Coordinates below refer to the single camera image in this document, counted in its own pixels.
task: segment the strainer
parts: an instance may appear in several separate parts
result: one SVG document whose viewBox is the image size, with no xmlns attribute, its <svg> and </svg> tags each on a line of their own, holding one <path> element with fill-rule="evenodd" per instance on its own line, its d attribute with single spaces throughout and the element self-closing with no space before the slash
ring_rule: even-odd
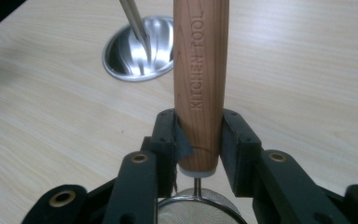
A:
<svg viewBox="0 0 358 224">
<path fill-rule="evenodd" d="M 238 224 L 246 223 L 237 207 L 223 195 L 201 188 L 201 179 L 194 179 L 194 188 L 158 203 L 158 223 Z"/>
</svg>

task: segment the brown wooden handle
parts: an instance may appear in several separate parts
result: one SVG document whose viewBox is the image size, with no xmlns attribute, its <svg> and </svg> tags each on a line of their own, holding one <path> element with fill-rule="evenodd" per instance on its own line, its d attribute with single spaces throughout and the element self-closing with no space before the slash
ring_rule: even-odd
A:
<svg viewBox="0 0 358 224">
<path fill-rule="evenodd" d="M 194 155 L 179 162 L 191 172 L 217 166 L 227 67 L 229 0 L 174 0 L 174 98 Z"/>
</svg>

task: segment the metal bowl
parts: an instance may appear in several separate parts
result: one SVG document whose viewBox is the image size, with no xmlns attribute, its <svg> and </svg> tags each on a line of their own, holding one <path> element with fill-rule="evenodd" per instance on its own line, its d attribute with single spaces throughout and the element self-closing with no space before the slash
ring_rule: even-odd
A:
<svg viewBox="0 0 358 224">
<path fill-rule="evenodd" d="M 173 68 L 173 18 L 146 17 L 143 23 L 150 39 L 150 59 L 128 25 L 114 35 L 103 50 L 103 66 L 113 77 L 145 81 Z"/>
</svg>

